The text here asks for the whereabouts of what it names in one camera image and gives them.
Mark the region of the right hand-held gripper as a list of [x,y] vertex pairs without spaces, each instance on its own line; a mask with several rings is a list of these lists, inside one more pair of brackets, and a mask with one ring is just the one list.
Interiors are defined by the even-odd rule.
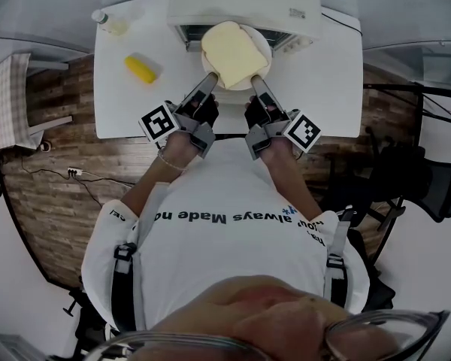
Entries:
[[271,146],[273,138],[286,138],[301,152],[307,153],[321,136],[321,129],[304,112],[283,110],[260,75],[250,78],[252,88],[268,111],[269,121],[263,126],[255,125],[245,136],[253,160]]

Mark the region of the person's right hand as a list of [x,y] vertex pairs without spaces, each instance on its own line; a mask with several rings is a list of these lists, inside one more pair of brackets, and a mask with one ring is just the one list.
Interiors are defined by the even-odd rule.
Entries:
[[252,96],[244,113],[247,126],[263,126],[269,121],[268,111],[263,107],[257,96]]

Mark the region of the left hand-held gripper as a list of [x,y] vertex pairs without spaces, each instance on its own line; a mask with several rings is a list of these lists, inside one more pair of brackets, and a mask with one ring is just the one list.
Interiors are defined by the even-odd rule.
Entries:
[[185,132],[192,145],[198,148],[199,156],[205,158],[216,136],[213,127],[200,124],[194,119],[194,113],[218,83],[219,77],[210,72],[201,83],[179,104],[165,101],[139,119],[148,141],[157,143],[173,132]]

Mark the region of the person's left hand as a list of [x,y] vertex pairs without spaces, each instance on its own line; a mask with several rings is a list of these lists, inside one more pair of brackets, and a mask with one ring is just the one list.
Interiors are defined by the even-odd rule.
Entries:
[[196,121],[200,124],[207,123],[210,127],[213,127],[218,116],[218,104],[216,103],[213,94],[210,94],[201,104],[199,104],[194,113],[194,119]]

